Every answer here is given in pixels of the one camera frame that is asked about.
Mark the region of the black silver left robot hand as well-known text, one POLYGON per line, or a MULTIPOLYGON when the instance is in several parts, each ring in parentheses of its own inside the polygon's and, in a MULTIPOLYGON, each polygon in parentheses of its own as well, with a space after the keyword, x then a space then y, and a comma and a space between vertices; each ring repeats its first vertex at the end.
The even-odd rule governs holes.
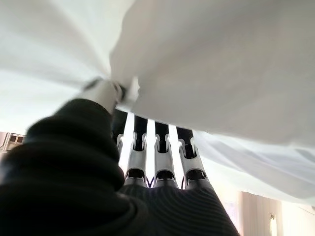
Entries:
POLYGON ((97 79, 0 162, 3 236, 236 236, 211 187, 125 185, 112 139, 126 85, 97 79))

